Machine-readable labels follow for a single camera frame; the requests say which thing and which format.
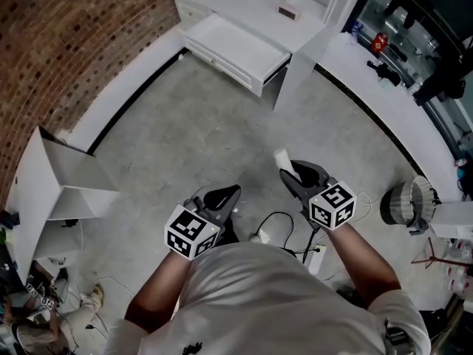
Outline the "person's white shirt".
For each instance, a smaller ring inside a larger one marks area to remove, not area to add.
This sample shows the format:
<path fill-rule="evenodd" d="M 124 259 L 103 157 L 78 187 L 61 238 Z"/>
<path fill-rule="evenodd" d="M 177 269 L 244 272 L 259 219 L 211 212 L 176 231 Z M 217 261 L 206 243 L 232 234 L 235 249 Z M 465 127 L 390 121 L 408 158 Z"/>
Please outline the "person's white shirt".
<path fill-rule="evenodd" d="M 359 308 L 286 251 L 260 243 L 213 248 L 191 264 L 171 320 L 152 333 L 121 319 L 104 355 L 387 355 L 390 328 L 415 355 L 431 344 L 405 291 Z"/>

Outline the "small white object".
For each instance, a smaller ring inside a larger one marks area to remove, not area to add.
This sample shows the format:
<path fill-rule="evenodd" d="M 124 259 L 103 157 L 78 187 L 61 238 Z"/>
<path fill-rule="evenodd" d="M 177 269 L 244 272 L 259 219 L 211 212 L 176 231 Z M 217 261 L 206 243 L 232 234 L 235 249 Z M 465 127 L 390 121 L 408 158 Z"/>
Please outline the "small white object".
<path fill-rule="evenodd" d="M 276 149 L 273 153 L 274 159 L 276 161 L 276 165 L 279 169 L 283 169 L 293 176 L 296 175 L 296 172 L 292 166 L 291 160 L 289 158 L 289 154 L 287 150 L 284 148 Z"/>

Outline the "black window frame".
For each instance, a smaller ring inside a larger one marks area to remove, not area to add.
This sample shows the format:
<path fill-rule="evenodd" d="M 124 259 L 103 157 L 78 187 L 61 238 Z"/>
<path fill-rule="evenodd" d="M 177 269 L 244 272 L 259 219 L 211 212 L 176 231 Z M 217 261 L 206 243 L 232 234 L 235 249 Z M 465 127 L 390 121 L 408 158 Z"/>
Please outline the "black window frame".
<path fill-rule="evenodd" d="M 358 0 L 344 31 L 400 75 L 456 158 L 473 156 L 473 0 Z"/>

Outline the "person's black trousers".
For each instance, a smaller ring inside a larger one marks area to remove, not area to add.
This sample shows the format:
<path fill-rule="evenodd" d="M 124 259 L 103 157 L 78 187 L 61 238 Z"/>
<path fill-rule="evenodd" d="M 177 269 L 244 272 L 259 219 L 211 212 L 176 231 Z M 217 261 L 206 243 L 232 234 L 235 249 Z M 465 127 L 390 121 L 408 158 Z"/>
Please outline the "person's black trousers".
<path fill-rule="evenodd" d="M 223 219 L 223 216 L 219 217 L 219 222 L 223 224 L 223 229 L 220 230 L 220 233 L 214 244 L 215 247 L 239 242 L 239 238 L 234 231 L 234 225 L 231 217 L 227 217 L 225 220 Z"/>

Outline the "red metal stand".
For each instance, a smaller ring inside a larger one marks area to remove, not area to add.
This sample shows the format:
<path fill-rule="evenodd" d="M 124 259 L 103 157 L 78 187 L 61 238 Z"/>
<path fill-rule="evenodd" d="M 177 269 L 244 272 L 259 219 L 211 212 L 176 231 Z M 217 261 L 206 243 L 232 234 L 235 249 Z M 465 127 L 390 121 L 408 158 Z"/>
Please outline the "red metal stand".
<path fill-rule="evenodd" d="M 444 257 L 438 257 L 435 254 L 435 248 L 433 246 L 431 237 L 428 237 L 425 254 L 426 254 L 426 258 L 414 259 L 410 263 L 412 265 L 423 265 L 425 269 L 428 269 L 434 263 L 439 263 L 439 264 L 448 265 L 448 266 L 463 267 L 465 269 L 469 269 L 473 267 L 473 263 L 466 263 L 462 261 L 450 260 Z"/>

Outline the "white box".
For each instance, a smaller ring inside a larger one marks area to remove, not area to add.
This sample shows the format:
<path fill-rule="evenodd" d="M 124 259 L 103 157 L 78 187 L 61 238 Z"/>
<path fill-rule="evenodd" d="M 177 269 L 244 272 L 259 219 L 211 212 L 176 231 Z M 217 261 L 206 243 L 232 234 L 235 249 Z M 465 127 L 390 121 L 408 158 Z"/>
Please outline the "white box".
<path fill-rule="evenodd" d="M 430 226 L 437 237 L 473 241 L 473 201 L 438 205 Z"/>

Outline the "white desk drawer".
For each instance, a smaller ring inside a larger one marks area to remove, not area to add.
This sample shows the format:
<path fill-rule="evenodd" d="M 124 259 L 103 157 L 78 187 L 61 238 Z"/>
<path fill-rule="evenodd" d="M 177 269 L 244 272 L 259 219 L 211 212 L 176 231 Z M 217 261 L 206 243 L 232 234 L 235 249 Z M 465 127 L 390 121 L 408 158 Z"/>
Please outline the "white desk drawer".
<path fill-rule="evenodd" d="M 254 95 L 290 62 L 291 54 L 211 14 L 184 33 L 186 48 Z"/>

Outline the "person's left forearm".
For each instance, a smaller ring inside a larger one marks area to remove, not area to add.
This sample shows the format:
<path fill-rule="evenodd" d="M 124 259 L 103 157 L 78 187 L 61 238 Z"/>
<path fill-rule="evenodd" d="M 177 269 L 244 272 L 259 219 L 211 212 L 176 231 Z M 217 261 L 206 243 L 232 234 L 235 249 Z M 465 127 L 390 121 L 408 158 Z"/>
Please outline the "person's left forearm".
<path fill-rule="evenodd" d="M 126 309 L 124 319 L 152 333 L 172 317 L 191 261 L 170 251 Z"/>

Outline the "white power strip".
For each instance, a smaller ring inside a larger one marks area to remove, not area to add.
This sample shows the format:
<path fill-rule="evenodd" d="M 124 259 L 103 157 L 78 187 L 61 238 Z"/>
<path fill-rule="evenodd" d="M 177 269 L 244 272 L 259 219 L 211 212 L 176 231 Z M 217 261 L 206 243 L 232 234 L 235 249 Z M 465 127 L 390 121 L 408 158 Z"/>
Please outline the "white power strip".
<path fill-rule="evenodd" d="M 324 259 L 325 252 L 326 252 L 326 246 L 323 246 L 323 245 L 316 245 L 315 248 L 313 249 L 313 255 L 310 259 L 310 263 L 308 266 L 308 271 L 312 275 L 318 274 L 319 269 L 321 267 L 321 263 Z"/>

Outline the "person's right forearm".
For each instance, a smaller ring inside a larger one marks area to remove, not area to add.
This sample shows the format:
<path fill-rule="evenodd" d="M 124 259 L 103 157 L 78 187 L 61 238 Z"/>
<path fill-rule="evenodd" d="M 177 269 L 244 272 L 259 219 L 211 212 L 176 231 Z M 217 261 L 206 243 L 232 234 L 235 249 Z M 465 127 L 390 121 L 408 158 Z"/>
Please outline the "person's right forearm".
<path fill-rule="evenodd" d="M 391 265 L 350 224 L 327 236 L 367 308 L 382 294 L 401 290 Z"/>

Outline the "pink digital clock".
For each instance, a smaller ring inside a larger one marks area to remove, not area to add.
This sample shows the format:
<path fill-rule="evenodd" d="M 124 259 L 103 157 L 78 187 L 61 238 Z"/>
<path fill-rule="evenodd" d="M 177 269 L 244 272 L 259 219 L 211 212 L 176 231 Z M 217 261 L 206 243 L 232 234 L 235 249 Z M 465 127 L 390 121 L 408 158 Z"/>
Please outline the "pink digital clock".
<path fill-rule="evenodd" d="M 277 7 L 277 13 L 284 16 L 285 18 L 290 19 L 291 21 L 298 21 L 301 15 L 300 11 L 295 7 L 286 4 L 280 4 Z"/>

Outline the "white open cabinet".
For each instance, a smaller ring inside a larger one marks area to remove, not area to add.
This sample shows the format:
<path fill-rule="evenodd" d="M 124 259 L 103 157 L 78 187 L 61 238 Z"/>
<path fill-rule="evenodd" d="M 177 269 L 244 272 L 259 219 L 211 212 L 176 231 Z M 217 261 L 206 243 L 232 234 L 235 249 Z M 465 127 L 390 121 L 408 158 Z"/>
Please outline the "white open cabinet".
<path fill-rule="evenodd" d="M 33 261 L 50 273 L 72 265 L 80 247 L 66 222 L 103 217 L 118 195 L 97 158 L 49 141 L 35 129 L 6 205 L 20 220 L 7 247 L 20 279 L 27 279 Z"/>

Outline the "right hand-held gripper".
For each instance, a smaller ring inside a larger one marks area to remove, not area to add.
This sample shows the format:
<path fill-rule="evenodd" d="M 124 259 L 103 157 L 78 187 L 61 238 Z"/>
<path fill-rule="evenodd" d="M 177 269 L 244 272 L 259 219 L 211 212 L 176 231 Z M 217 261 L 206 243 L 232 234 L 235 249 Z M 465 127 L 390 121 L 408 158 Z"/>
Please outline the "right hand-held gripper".
<path fill-rule="evenodd" d="M 314 195 L 314 185 L 327 184 L 327 171 L 320 165 L 305 160 L 292 160 L 291 165 L 296 176 L 286 169 L 280 169 L 279 176 L 294 197 L 310 198 L 308 214 L 311 222 L 334 231 L 353 217 L 357 197 L 343 180 Z"/>

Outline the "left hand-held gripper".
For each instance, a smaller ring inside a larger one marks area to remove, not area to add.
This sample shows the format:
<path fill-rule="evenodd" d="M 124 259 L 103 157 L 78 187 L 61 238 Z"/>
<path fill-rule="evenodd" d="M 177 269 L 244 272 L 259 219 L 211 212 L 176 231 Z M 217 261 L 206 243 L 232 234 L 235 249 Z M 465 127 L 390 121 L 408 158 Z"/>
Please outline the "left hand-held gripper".
<path fill-rule="evenodd" d="M 222 241 L 225 222 L 239 201 L 240 185 L 204 187 L 177 205 L 165 224 L 164 243 L 187 260 L 194 260 Z"/>

